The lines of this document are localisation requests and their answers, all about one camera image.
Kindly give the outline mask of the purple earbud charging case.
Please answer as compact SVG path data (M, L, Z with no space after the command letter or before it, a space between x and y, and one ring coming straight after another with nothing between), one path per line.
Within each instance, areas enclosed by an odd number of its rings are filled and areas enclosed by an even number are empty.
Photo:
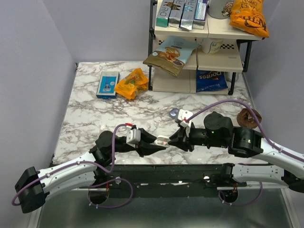
M173 108L170 110L169 112L169 116L170 118L175 118L179 113L179 109L178 108Z

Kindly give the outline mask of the white earbud case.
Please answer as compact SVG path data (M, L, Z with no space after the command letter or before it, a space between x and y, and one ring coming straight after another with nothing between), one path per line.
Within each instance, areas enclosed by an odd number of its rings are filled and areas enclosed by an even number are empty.
M169 141L170 141L170 139L169 139L168 136L159 135L159 136L156 137L156 140L154 141L154 144L158 145L158 146L169 148L169 146L170 146L168 144Z

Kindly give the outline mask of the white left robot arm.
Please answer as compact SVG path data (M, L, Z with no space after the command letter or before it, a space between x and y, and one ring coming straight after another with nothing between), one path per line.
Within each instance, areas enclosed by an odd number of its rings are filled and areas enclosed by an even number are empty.
M143 128L131 126L126 136L104 131L88 152L54 167L36 170L29 167L15 184L13 206L24 214L41 208L46 200L62 192L80 187L96 188L105 183L105 175L114 171L115 153L136 151L141 157L168 148L167 136L154 136Z

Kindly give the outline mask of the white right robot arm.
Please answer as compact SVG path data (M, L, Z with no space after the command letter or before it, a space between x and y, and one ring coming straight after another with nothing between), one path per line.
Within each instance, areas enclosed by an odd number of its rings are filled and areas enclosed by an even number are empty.
M241 158L265 161L265 164L229 165L219 173L224 186L247 181L272 182L304 191L304 156L299 152L267 141L262 133L246 127L236 127L229 117L212 112L204 118L204 128L195 128L192 122L176 117L180 129L170 137L169 145L184 151L194 147L226 148L228 153Z

